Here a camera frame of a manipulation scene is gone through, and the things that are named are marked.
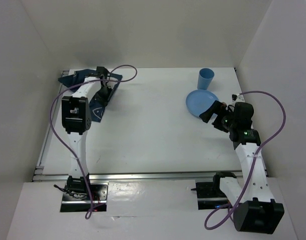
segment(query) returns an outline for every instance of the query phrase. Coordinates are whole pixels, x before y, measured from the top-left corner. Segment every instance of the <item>cable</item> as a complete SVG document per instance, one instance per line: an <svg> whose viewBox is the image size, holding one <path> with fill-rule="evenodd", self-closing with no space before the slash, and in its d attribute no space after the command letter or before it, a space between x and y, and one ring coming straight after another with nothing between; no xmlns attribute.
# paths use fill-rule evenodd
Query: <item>cable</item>
<svg viewBox="0 0 306 240"><path fill-rule="evenodd" d="M207 230L213 230L213 229L216 229L218 228L219 226L223 225L230 217L231 215L233 214L233 212L235 211L235 209L237 208L237 206L239 205L239 202L241 201L246 189L247 189L247 186L251 180L251 177L252 177L252 173L253 173L253 170L254 170L254 167L255 167L255 162L256 162L256 156L258 155L259 151L269 142L271 141L273 138L275 138L281 131L282 129L284 128L285 126L285 122L286 122L286 112L285 112L285 109L282 105L282 103L275 97L273 96L272 94L268 93L268 92L264 92L264 91L246 91L246 92L243 92L243 93L240 93L238 94L237 96L239 95L245 95L245 94L265 94L265 95L268 95L270 96L271 98L273 98L277 103L278 105L280 106L281 110L282 110L282 113L283 113L283 122L281 124L281 126L279 127L279 129L276 131L276 133L274 133L271 137L269 137L266 141L264 141L259 147L258 149L255 151L255 154L254 154L254 158L253 158L253 161L252 161L252 165L251 165L251 168L249 170L249 174L247 176L247 179L245 181L245 184L244 184L244 187L241 191L241 194L239 195L239 197L237 198L234 206L232 207L232 209L228 212L228 214L223 218L222 221L220 221L218 224L214 225L214 226L207 226L207 222L209 220L209 218L215 213L217 212L219 209L222 209L222 208L225 208L225 207L229 207L230 204L225 204L223 206L220 206L219 208L215 209L214 211L212 211L208 216L207 218L205 219L205 222L204 222L204 227L207 229Z"/></svg>
<svg viewBox="0 0 306 240"><path fill-rule="evenodd" d="M120 81L119 81L119 80L110 80L110 78L109 78L108 80L106 80L106 79L95 79L95 80L90 80L90 81L82 82L81 84L80 84L80 83L79 83L79 84L76 84L76 85L74 85L74 86L71 86L71 87L67 88L66 90L62 91L61 93L59 93L58 96L55 97L55 99L54 99L54 101L53 101L53 103L52 103L52 105L51 105L51 109L50 109L50 115L49 115L50 127L51 127L51 129L52 129L54 135L57 137L57 139L58 139L58 140L59 140L59 141L60 141L60 142L61 142L61 143L62 143L62 144L63 144L63 145L73 154L73 155L74 155L74 157L76 158L77 164L78 164L78 166L79 166L79 168L80 168L80 170L81 170L81 172L82 172L83 178L84 178L85 183L86 183L86 188L87 188L88 195L89 195L90 197L92 196L92 192L91 192L90 186L89 186L89 184L88 184L88 180L87 180L87 177L86 177L85 172L84 172L84 170L83 170L83 167L82 167L82 165L81 165L81 162L80 162L80 160L79 160L77 154L74 152L74 150L72 150L72 149L64 142L64 140L62 140L61 137L57 134L57 132L56 132L56 130L55 130L55 128L54 128L54 125L53 125L52 112L53 112L53 108L54 108L54 106L55 106L57 100L59 99L59 97L60 97L62 94L64 94L65 92L67 92L67 91L69 91L69 90L71 90L71 89L74 89L74 88L76 88L76 87L80 87L80 86L85 85L85 84L93 83L93 82L114 82L114 83L119 83L119 82L122 83L122 82L123 82L123 83L125 83L125 82L129 82L130 80L133 80L133 79L137 76L137 69L136 69L134 66L128 65L128 64L120 65L120 66L114 68L114 69L110 72L110 74L111 74L112 72L114 72L115 70L117 70L117 69L119 69L119 68L122 68L122 67L131 67L131 68L133 68L133 69L135 70L134 76L131 77L130 79L123 80L123 81L122 81L122 80L120 80ZM92 212L93 212L93 210L94 210L95 208L97 208L97 207L99 207L100 205L104 204L104 203L102 203L102 204L99 204L99 205L94 205L92 199L91 199L90 202L91 202L91 207L88 209L88 211L87 211L87 213L86 213L86 215L85 215L85 218L86 218L86 219L89 219L89 218L91 217Z"/></svg>

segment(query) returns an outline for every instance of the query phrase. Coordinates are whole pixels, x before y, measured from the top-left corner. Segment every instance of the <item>wall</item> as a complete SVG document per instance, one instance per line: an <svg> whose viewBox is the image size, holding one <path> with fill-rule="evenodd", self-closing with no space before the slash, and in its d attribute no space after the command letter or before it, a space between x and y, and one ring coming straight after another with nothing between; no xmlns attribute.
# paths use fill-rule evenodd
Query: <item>wall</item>
<svg viewBox="0 0 306 240"><path fill-rule="evenodd" d="M0 240L31 181L58 68L18 0L0 0Z"/></svg>
<svg viewBox="0 0 306 240"><path fill-rule="evenodd" d="M22 0L62 68L232 67L271 0Z"/></svg>
<svg viewBox="0 0 306 240"><path fill-rule="evenodd" d="M285 106L283 132L265 147L269 173L280 187L299 240L306 240L306 0L273 0L238 67L241 88L265 90ZM281 124L273 100L249 95L262 139Z"/></svg>

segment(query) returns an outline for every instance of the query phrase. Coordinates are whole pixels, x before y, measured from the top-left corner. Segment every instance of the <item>folded cloth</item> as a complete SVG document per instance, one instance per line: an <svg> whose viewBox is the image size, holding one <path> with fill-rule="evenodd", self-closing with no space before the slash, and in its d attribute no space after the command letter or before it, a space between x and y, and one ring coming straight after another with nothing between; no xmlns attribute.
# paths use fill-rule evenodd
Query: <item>folded cloth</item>
<svg viewBox="0 0 306 240"><path fill-rule="evenodd" d="M68 75L58 78L58 81L66 87L71 87L76 84L83 83L85 76L88 74L95 74L96 71L92 69L84 69L75 71L74 75ZM122 80L123 76L119 74L110 73L111 80ZM112 98L114 92L119 86L119 82L112 85L110 82L102 84L102 89L99 90L95 96L89 102L89 108L91 109L92 121L100 123L105 112L105 107L109 100ZM76 92L79 87L73 88L71 91Z"/></svg>

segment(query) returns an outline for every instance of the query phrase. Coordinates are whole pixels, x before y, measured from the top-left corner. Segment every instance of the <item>blue cloth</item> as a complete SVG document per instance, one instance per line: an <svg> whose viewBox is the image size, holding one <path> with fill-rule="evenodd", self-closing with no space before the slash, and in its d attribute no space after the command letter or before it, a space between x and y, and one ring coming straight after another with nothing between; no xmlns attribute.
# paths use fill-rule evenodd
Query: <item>blue cloth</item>
<svg viewBox="0 0 306 240"><path fill-rule="evenodd" d="M84 69L84 70L80 70L80 71L76 71L74 75L68 75L68 76L63 76L58 78L58 81L60 83L62 83L64 86L66 87L71 87L74 86L76 84L80 84L83 83L85 80L85 76L88 74L95 74L96 71L92 70L92 69ZM114 74L114 73L110 73L111 78L114 78L116 80L122 80L123 76L122 75L118 75L118 74ZM112 98L112 96L114 95L114 92L116 91L116 89L119 86L119 82L116 83L111 91L111 94L108 97L108 101ZM76 92L78 90L79 87L73 88L72 92ZM89 108L91 110L91 115L92 115L92 121L94 122L98 122L100 123L102 120L102 117L104 115L105 112L105 107L100 104L98 101L96 101L94 98L92 98L92 100L89 102Z"/></svg>

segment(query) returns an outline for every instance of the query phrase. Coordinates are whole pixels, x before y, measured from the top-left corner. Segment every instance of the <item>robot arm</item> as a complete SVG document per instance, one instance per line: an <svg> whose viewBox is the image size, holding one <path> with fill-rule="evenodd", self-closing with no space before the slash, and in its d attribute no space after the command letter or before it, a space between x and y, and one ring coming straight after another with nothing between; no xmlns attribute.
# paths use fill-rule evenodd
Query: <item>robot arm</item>
<svg viewBox="0 0 306 240"><path fill-rule="evenodd" d="M254 109L251 104L236 102L234 110L219 101L214 104L200 118L208 123L213 114L217 114L212 123L215 128L229 133L234 150L241 163L244 182L251 170L253 158L257 157L253 173L238 207L233 214L236 230L253 233L272 234L280 222L284 208L275 198L267 183L261 151L254 156L260 146L259 134L252 129ZM218 172L213 178L213 188L223 192L231 205L234 205L241 194L242 188L234 174Z"/></svg>
<svg viewBox="0 0 306 240"><path fill-rule="evenodd" d="M92 74L85 78L85 81L94 79L107 79L108 71L97 68L97 74ZM69 146L79 158L80 164L89 181L89 171L86 164L86 136L92 124L89 102L95 94L102 88L101 81L90 82L82 85L71 96L62 98L62 125L65 128ZM78 166L75 156L71 153L71 168L67 180L67 190L69 192L87 194L86 182Z"/></svg>

